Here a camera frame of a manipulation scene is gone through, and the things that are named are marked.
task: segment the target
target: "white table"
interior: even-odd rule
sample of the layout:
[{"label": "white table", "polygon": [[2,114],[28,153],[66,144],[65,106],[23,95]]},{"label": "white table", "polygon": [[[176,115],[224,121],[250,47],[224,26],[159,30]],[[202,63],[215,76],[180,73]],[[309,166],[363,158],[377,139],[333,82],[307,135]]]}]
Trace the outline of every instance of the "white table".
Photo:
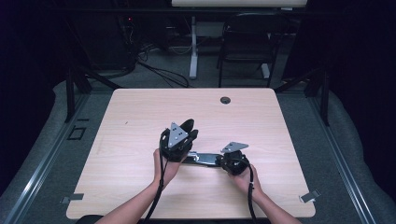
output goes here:
[{"label": "white table", "polygon": [[[220,98],[227,96],[227,105]],[[152,153],[171,122],[194,119],[199,130],[192,150],[219,153],[228,143],[258,170],[265,192],[295,217],[312,217],[308,192],[275,93],[271,89],[116,90],[93,142],[69,218],[105,215],[144,189],[153,177]],[[265,214],[254,206],[257,217]],[[250,218],[247,196],[221,168],[182,164],[163,192],[152,218]]]}]

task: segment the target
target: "table leg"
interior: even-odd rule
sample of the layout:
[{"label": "table leg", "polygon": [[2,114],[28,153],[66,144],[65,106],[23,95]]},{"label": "table leg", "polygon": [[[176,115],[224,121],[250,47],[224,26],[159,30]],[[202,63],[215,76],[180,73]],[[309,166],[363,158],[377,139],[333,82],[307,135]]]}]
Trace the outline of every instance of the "table leg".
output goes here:
[{"label": "table leg", "polygon": [[198,66],[198,53],[197,53],[197,34],[196,34],[196,23],[195,17],[191,20],[191,64],[190,64],[190,79],[197,78],[197,66]]}]

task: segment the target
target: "hand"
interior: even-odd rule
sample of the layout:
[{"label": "hand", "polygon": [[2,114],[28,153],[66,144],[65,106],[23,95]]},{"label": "hand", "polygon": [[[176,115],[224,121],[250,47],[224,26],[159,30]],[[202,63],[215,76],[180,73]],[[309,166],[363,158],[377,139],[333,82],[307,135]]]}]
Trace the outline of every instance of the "hand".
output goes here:
[{"label": "hand", "polygon": [[[262,186],[260,184],[260,180],[257,175],[256,168],[250,164],[251,169],[253,171],[253,200],[255,200],[256,196],[262,192]],[[245,169],[244,172],[240,175],[230,175],[228,174],[230,179],[235,183],[235,185],[246,195],[248,195],[248,186],[250,183],[250,169]]]},{"label": "hand", "polygon": [[[153,184],[160,184],[161,179],[161,161],[160,161],[160,150],[157,148],[153,153],[154,157],[154,180]],[[167,159],[163,157],[163,168],[165,168]],[[165,173],[163,175],[163,188],[165,188],[169,182],[176,176],[178,167],[181,162],[169,161],[166,165]]]}]

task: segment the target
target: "metal bracket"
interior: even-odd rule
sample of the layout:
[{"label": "metal bracket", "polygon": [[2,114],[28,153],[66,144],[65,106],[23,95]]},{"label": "metal bracket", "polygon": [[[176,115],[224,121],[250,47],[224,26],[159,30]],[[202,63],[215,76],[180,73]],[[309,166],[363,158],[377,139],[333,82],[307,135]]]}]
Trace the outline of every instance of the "metal bracket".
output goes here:
[{"label": "metal bracket", "polygon": [[72,194],[69,197],[62,197],[60,203],[70,203],[70,201],[82,200],[84,194]]},{"label": "metal bracket", "polygon": [[176,145],[177,143],[186,139],[188,136],[189,136],[189,134],[186,131],[184,131],[177,124],[172,122],[171,130],[169,133],[168,147],[172,147],[172,146]]},{"label": "metal bracket", "polygon": [[243,144],[243,143],[231,142],[224,149],[222,149],[221,152],[222,153],[230,153],[230,152],[234,152],[237,150],[241,150],[242,148],[245,148],[245,147],[248,147],[248,145]]},{"label": "metal bracket", "polygon": [[220,154],[213,153],[197,153],[196,151],[190,151],[187,158],[183,161],[186,164],[192,165],[203,165],[207,167],[220,167],[218,160]]},{"label": "metal bracket", "polygon": [[303,203],[314,202],[315,199],[316,199],[318,196],[320,196],[320,193],[319,193],[319,191],[317,191],[317,190],[315,189],[315,190],[312,191],[312,192],[309,192],[309,193],[307,193],[307,194],[305,194],[305,195],[303,195],[303,196],[300,196],[300,200],[301,200]]}]

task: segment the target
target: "gray carpet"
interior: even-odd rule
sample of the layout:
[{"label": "gray carpet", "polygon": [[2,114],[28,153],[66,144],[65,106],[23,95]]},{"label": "gray carpet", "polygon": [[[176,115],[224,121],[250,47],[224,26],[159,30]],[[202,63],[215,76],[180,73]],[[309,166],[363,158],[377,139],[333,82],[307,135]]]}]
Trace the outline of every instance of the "gray carpet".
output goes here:
[{"label": "gray carpet", "polygon": [[[208,46],[208,48],[200,48],[198,78],[189,80],[194,88],[217,87],[217,56],[214,53],[216,52],[216,46]],[[271,85],[273,88],[282,84],[280,75],[287,60],[289,46],[286,45],[281,50]],[[145,63],[172,70],[187,77],[190,70],[190,54],[153,50],[148,54],[148,60]],[[227,71],[231,73],[237,70],[229,67]],[[140,65],[131,74],[111,80],[125,88],[171,88],[171,86],[177,88],[176,85],[166,83],[161,77]],[[21,223],[75,223],[75,220],[69,220],[65,216],[67,204],[60,203],[60,200],[63,196],[69,196],[74,192],[112,92],[108,87],[94,79],[90,79],[90,82],[93,86],[92,94],[88,97],[86,104],[78,111],[75,122],[72,123],[72,126],[76,125],[76,128],[85,128],[85,133],[80,140],[67,140],[70,132],[63,136],[59,154],[35,199],[26,210],[27,212],[24,214]],[[51,150],[58,133],[64,126],[66,112],[64,83],[61,83],[54,91],[57,94],[57,101],[42,134],[37,139],[25,164],[7,191],[1,196],[0,223],[6,220],[35,168]],[[292,91],[280,93],[277,97],[303,168],[307,185],[310,190],[317,189],[322,194],[315,202],[316,215],[312,218],[303,218],[301,221],[303,223],[361,223],[344,181],[334,163],[329,141],[315,116],[315,113],[318,112],[312,108],[310,100],[304,97],[302,87],[296,86]],[[332,94],[329,105],[329,121],[332,132],[377,223],[396,223],[395,204],[371,178],[367,166],[362,161],[361,142],[353,123],[342,104]],[[231,223],[231,221],[224,220],[216,222]],[[234,222],[249,223],[249,221],[242,220]],[[211,222],[202,220],[194,223]]]}]

